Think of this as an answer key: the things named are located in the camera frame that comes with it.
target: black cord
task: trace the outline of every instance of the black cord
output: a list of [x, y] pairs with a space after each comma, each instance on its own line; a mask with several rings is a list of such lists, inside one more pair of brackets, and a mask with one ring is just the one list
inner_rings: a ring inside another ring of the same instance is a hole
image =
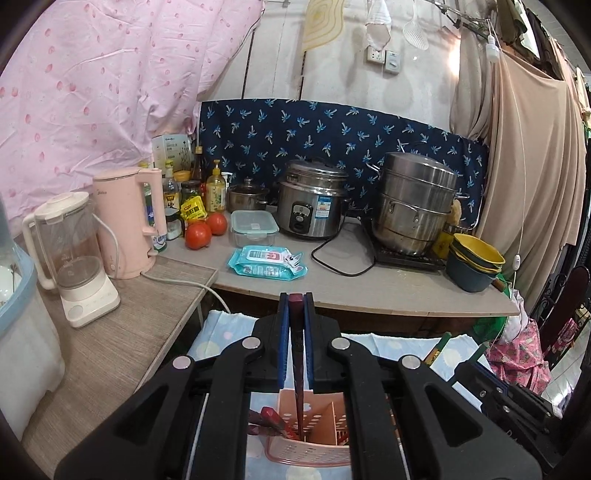
[[312, 260], [314, 260], [315, 262], [319, 263], [320, 265], [322, 265], [323, 267], [328, 268], [329, 270], [332, 270], [335, 273], [338, 273], [339, 275], [343, 275], [344, 277], [349, 277], [349, 278], [353, 278], [353, 277], [359, 277], [361, 275], [363, 275], [364, 273], [367, 273], [368, 271], [370, 271], [375, 264], [377, 263], [378, 259], [375, 257], [374, 254], [374, 261], [373, 263], [366, 268], [365, 270], [358, 272], [358, 273], [347, 273], [347, 272], [343, 272], [341, 270], [338, 270], [335, 267], [331, 267], [328, 263], [324, 263], [322, 260], [319, 260], [318, 258], [316, 258], [315, 253], [320, 250], [321, 248], [325, 247], [327, 244], [329, 244], [330, 242], [332, 242], [332, 240], [334, 240], [335, 238], [337, 238], [339, 236], [339, 234], [341, 233], [341, 230], [343, 229], [344, 225], [345, 225], [345, 220], [347, 219], [347, 214], [349, 213], [349, 210], [347, 210], [345, 212], [345, 215], [343, 215], [343, 221], [341, 222], [340, 226], [339, 226], [339, 230], [330, 238], [326, 239], [319, 247], [316, 247], [314, 250], [312, 250], [312, 253], [310, 254], [310, 256], [312, 257]]

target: blender button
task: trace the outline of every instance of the blender button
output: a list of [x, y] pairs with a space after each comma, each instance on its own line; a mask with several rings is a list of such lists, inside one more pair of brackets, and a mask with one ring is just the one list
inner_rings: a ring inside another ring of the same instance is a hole
[[82, 315], [84, 309], [80, 305], [74, 305], [70, 311], [68, 312], [68, 317], [70, 318], [77, 318]]

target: navy blue fabric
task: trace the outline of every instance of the navy blue fabric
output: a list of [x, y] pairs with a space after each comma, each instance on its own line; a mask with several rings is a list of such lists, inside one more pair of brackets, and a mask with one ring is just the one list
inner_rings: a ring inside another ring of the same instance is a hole
[[426, 155], [455, 170], [464, 225], [476, 221], [485, 185], [488, 148], [481, 142], [396, 115], [335, 103], [244, 99], [204, 102], [199, 138], [207, 165], [238, 179], [252, 177], [271, 187], [297, 158], [322, 158], [349, 173], [351, 208], [369, 211], [376, 199], [385, 155], [406, 151]]

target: metal bolt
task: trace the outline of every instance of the metal bolt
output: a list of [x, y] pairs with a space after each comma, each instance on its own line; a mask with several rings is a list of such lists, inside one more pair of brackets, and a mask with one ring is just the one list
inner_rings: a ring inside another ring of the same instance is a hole
[[404, 355], [400, 360], [400, 363], [402, 363], [403, 367], [406, 367], [409, 370], [416, 370], [421, 366], [421, 359], [414, 355]]
[[336, 348], [337, 350], [347, 350], [347, 348], [350, 347], [351, 342], [349, 342], [346, 338], [337, 337], [333, 338], [330, 344], [333, 346], [333, 348]]
[[246, 337], [242, 341], [242, 346], [244, 348], [248, 348], [249, 350], [254, 350], [255, 348], [259, 348], [261, 346], [261, 341], [256, 337]]
[[190, 365], [191, 359], [186, 355], [178, 356], [173, 360], [173, 367], [177, 370], [184, 370], [185, 368], [189, 368]]

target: wooden table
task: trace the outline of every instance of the wooden table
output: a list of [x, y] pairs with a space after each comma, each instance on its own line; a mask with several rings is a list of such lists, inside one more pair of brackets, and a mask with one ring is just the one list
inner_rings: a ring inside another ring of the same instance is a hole
[[[158, 257], [150, 274], [210, 286], [216, 270]], [[63, 456], [153, 375], [206, 292], [142, 277], [114, 284], [119, 307], [79, 330], [69, 326], [59, 296], [39, 289], [66, 373], [41, 400], [22, 444], [50, 478]]]
[[[275, 245], [292, 253], [304, 252], [308, 267], [305, 277], [291, 282], [237, 275], [226, 263], [236, 246], [229, 234], [214, 237], [208, 248], [192, 251], [182, 239], [170, 242], [164, 256], [205, 265], [218, 270], [215, 287], [276, 300], [282, 292], [314, 294], [318, 307], [350, 312], [420, 317], [496, 317], [518, 314], [517, 309], [493, 287], [481, 293], [461, 290], [442, 272], [376, 265], [365, 275], [348, 278], [337, 275], [310, 258], [317, 241], [302, 241], [280, 233]], [[338, 269], [356, 273], [371, 265], [371, 245], [358, 220], [347, 219], [340, 236], [317, 257]]]

